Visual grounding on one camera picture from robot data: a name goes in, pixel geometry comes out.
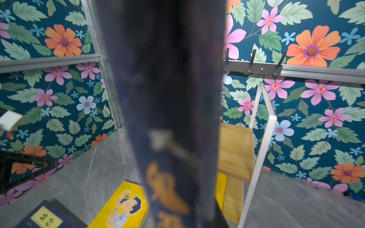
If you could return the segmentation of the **dark blue paperback book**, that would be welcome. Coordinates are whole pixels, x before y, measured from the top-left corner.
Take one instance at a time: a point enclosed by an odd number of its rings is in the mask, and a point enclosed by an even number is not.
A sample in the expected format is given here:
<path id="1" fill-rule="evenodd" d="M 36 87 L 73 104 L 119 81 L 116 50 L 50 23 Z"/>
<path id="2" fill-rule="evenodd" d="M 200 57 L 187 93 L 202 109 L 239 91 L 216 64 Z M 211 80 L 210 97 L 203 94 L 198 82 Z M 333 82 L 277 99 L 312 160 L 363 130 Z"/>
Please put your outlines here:
<path id="1" fill-rule="evenodd" d="M 96 1 L 157 228 L 226 228 L 216 196 L 225 1 Z"/>

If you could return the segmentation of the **yellow cartoon boy book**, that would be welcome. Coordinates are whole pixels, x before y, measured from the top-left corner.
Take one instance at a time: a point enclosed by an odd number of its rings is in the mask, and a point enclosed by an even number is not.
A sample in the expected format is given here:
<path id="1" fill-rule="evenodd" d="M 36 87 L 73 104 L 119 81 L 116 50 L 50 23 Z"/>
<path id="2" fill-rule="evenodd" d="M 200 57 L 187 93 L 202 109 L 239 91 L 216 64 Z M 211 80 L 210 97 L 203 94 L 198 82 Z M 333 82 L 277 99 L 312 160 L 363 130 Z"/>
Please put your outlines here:
<path id="1" fill-rule="evenodd" d="M 90 228 L 141 228 L 148 214 L 148 200 L 141 185 L 124 181 L 104 205 Z"/>

